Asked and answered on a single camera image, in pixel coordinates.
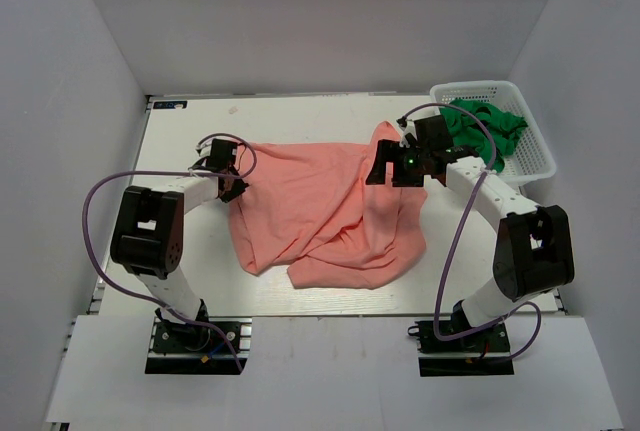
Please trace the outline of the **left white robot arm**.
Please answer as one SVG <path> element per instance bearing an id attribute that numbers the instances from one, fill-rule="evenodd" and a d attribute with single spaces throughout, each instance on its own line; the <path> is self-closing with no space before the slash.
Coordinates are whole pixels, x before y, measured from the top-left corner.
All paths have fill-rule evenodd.
<path id="1" fill-rule="evenodd" d="M 172 323 L 208 320 L 181 269 L 185 216 L 214 200 L 229 203 L 249 187 L 240 169 L 242 154 L 253 152 L 248 143 L 215 134 L 196 151 L 194 165 L 166 183 L 125 189 L 110 245 L 111 260 L 145 286 L 159 317 Z"/>

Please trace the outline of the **pink t-shirt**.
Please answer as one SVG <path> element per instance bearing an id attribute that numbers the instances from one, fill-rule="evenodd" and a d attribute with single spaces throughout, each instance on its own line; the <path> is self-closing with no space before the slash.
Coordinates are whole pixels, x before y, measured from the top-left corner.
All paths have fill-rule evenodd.
<path id="1" fill-rule="evenodd" d="M 240 160 L 248 187 L 229 206 L 241 268 L 284 265 L 296 289 L 377 289 L 405 274 L 427 249 L 427 192 L 365 183 L 378 141 L 398 138 L 383 121 L 367 144 L 254 144 L 257 157 Z"/>

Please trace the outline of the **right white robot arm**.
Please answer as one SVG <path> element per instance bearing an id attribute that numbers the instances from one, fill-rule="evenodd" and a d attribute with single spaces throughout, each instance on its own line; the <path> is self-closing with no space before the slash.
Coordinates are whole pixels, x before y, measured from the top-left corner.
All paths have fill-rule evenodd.
<path id="1" fill-rule="evenodd" d="M 366 182 L 418 187 L 435 178 L 466 199 L 496 233 L 491 278 L 453 308 L 453 341 L 497 325 L 524 303 L 575 278 L 567 213 L 522 196 L 486 167 L 469 146 L 457 146 L 443 117 L 419 119 L 401 141 L 381 139 Z"/>

